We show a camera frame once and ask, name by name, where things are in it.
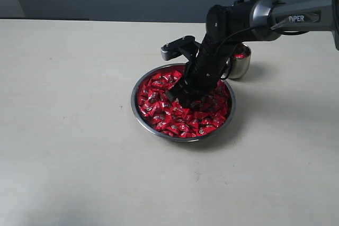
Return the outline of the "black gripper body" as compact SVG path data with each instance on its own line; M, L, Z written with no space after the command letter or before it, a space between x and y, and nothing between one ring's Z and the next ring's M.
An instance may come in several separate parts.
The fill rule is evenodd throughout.
M227 60L235 51L238 42L213 42L205 35L193 63L184 73L183 93L188 99L197 99L217 86Z

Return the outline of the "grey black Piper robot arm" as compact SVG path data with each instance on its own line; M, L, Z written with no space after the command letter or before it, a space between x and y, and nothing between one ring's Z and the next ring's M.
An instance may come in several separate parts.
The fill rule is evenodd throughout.
M228 59L243 42L274 41L281 35L311 31L331 32L338 45L338 0L292 4L281 0L237 0L232 6L214 5L207 14L201 43L193 36L185 36L161 48L166 61L181 55L188 59L183 76L166 96L190 107L217 86Z

